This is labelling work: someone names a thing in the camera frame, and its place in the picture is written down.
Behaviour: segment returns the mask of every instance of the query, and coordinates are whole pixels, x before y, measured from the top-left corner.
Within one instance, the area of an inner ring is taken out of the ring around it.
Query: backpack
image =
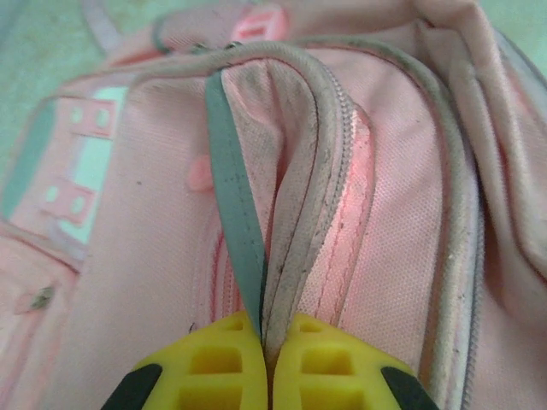
[[[0,408],[100,408],[243,309],[269,372],[306,313],[442,409],[544,407],[545,90],[472,0],[226,1],[124,37],[5,178]]]

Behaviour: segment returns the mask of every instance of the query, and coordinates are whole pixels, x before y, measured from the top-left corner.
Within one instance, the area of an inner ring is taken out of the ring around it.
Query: yellow object
[[[245,312],[194,331],[140,361],[162,374],[143,410],[267,410],[262,347]]]
[[[292,321],[273,378],[273,410],[400,410],[383,367],[407,365],[305,314]]]

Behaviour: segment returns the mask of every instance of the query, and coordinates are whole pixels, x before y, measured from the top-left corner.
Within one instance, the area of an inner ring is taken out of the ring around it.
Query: zipper teeth
[[[344,188],[344,181],[350,164],[351,145],[352,145],[352,126],[351,117],[353,115],[353,106],[350,98],[346,94],[344,87],[340,84],[336,76],[332,73],[329,67],[317,60],[318,63],[324,68],[329,79],[334,84],[334,90],[336,97],[340,101],[340,111],[342,115],[342,160],[341,160],[341,172],[338,173],[336,186],[334,188],[334,199],[337,201],[342,195],[342,189]],[[330,207],[328,216],[325,220],[325,226],[332,223],[336,207]]]
[[[473,381],[475,377],[475,365],[477,362],[477,348],[479,346],[479,312],[484,296],[484,252],[485,252],[485,228],[484,212],[479,199],[479,244],[478,261],[473,278],[473,301],[471,305],[471,326],[469,329],[468,363],[463,381],[463,394],[461,410],[469,410],[473,394]]]

